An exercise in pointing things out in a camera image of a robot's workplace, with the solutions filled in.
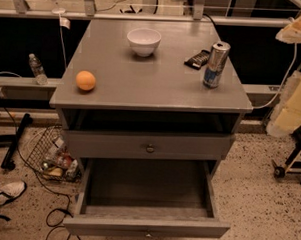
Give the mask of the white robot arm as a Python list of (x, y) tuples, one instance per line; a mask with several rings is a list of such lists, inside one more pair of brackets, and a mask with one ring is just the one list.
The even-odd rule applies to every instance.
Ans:
[[(301, 16), (282, 28), (276, 39), (286, 44), (301, 43)], [(291, 134), (301, 126), (301, 72), (295, 70), (285, 81), (279, 103), (273, 108), (266, 132), (277, 138)]]

